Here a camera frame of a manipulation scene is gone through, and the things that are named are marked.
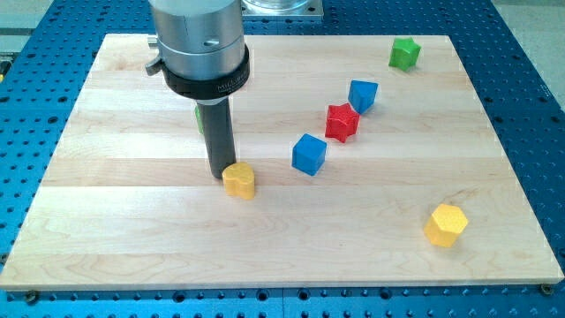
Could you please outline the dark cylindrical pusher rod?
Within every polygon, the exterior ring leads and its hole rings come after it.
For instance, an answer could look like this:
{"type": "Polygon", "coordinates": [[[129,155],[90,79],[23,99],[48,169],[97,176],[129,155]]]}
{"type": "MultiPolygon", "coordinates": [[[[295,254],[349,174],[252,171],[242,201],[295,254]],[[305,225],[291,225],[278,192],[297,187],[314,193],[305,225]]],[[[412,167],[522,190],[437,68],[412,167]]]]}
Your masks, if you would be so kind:
{"type": "Polygon", "coordinates": [[[222,179],[223,171],[237,161],[229,98],[198,100],[197,107],[211,173],[222,179]]]}

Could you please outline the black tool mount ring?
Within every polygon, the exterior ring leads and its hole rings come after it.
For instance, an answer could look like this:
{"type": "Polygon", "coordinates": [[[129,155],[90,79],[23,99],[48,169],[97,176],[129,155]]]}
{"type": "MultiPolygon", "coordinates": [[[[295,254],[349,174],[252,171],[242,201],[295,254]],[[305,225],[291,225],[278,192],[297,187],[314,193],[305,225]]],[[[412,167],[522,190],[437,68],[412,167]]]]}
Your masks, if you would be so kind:
{"type": "Polygon", "coordinates": [[[250,52],[244,46],[241,64],[231,73],[216,79],[185,79],[169,70],[162,62],[162,73],[168,87],[178,95],[194,100],[213,100],[235,93],[244,86],[250,76],[250,52]]]}

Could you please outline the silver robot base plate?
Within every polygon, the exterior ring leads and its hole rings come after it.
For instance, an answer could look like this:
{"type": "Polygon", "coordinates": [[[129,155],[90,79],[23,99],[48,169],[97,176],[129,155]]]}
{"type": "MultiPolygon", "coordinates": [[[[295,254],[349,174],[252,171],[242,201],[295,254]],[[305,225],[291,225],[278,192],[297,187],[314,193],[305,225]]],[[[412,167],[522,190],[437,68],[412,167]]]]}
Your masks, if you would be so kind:
{"type": "Polygon", "coordinates": [[[244,20],[323,20],[322,0],[242,0],[244,20]]]}

